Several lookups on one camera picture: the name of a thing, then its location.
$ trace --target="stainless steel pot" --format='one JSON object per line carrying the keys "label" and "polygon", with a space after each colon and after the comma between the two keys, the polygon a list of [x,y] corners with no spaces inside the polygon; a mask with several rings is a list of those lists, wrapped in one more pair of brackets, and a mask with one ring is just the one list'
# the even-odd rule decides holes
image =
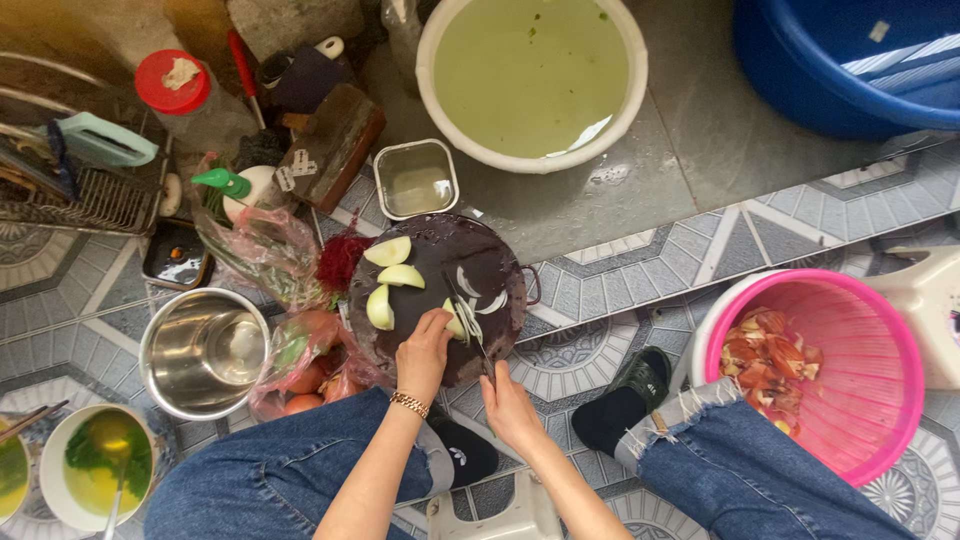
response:
{"label": "stainless steel pot", "polygon": [[260,311],[221,288],[185,292],[162,307],[140,342],[140,377],[167,412],[214,420],[244,406],[270,352]]}

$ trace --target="spoon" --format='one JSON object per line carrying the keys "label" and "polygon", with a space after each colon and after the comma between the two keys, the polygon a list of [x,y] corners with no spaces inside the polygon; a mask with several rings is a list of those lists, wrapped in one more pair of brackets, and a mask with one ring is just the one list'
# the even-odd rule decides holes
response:
{"label": "spoon", "polygon": [[89,420],[90,440],[100,454],[113,462],[117,471],[117,492],[113,497],[113,508],[107,518],[107,528],[104,529],[104,540],[113,539],[113,531],[117,525],[117,513],[120,510],[120,499],[123,497],[123,482],[127,475],[127,464],[130,462],[130,441],[127,435],[131,430],[138,429],[136,420],[120,410],[110,409],[98,412]]}

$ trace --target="knife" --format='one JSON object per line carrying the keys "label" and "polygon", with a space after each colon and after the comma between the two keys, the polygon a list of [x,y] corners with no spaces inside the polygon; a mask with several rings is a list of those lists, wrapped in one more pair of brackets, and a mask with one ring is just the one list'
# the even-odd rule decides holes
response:
{"label": "knife", "polygon": [[[447,294],[450,295],[450,303],[454,306],[453,316],[466,328],[467,321],[463,320],[463,318],[460,317],[460,313],[456,310],[458,295],[456,287],[453,286],[453,280],[450,278],[450,275],[446,273],[446,270],[441,270],[441,274],[444,275],[444,285],[446,285]],[[496,373],[493,370],[493,362],[490,360],[490,357],[487,356],[487,351],[484,351],[483,343],[480,343],[480,340],[476,339],[475,335],[471,335],[468,341],[473,351],[482,358],[484,375],[487,376],[487,379],[490,379],[491,384],[496,388]]]}

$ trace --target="red lid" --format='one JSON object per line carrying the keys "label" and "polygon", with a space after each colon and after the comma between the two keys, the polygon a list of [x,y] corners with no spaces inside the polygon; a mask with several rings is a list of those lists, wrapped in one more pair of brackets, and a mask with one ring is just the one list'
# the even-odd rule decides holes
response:
{"label": "red lid", "polygon": [[[174,60],[192,61],[200,73],[180,88],[173,90],[163,85],[163,76],[174,68]],[[156,51],[136,67],[133,84],[140,99],[157,112],[187,114],[199,107],[210,94],[210,76],[197,59],[177,49]]]}

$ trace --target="chopsticks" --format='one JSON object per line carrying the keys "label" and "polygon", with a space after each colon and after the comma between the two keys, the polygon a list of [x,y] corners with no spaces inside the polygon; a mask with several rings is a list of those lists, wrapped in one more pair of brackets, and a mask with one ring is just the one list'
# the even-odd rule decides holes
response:
{"label": "chopsticks", "polygon": [[34,412],[31,412],[23,420],[20,420],[19,422],[17,422],[16,424],[13,424],[9,428],[3,431],[0,431],[0,443],[20,433],[24,428],[26,428],[27,426],[30,426],[33,422],[36,422],[41,418],[45,418],[48,415],[53,414],[54,412],[57,412],[58,410],[60,410],[61,407],[63,407],[68,403],[70,403],[70,400],[63,400],[62,402],[56,405],[53,405],[53,406],[44,405],[38,408],[37,410],[35,410]]}

